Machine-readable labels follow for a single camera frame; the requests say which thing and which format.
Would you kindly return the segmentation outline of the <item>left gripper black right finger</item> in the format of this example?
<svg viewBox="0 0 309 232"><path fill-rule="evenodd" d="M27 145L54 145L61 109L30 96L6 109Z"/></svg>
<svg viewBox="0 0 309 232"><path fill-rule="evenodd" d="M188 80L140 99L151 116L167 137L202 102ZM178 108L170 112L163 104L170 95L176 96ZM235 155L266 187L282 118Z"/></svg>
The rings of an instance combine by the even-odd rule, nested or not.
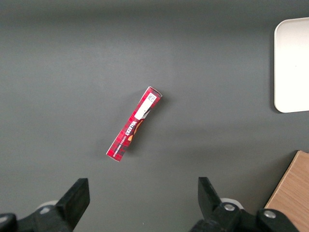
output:
<svg viewBox="0 0 309 232"><path fill-rule="evenodd" d="M203 215L192 232L297 232L282 212L260 209L251 215L232 201L223 201L207 177L198 178L198 204Z"/></svg>

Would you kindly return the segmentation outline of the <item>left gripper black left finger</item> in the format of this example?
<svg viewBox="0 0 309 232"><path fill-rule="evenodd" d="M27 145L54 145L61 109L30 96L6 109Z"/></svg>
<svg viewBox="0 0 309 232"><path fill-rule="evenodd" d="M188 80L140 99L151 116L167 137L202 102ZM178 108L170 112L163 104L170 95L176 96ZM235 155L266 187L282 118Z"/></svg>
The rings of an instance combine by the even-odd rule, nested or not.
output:
<svg viewBox="0 0 309 232"><path fill-rule="evenodd" d="M90 203L89 182L79 178L56 204L40 206L25 218L0 215L2 232L72 232Z"/></svg>

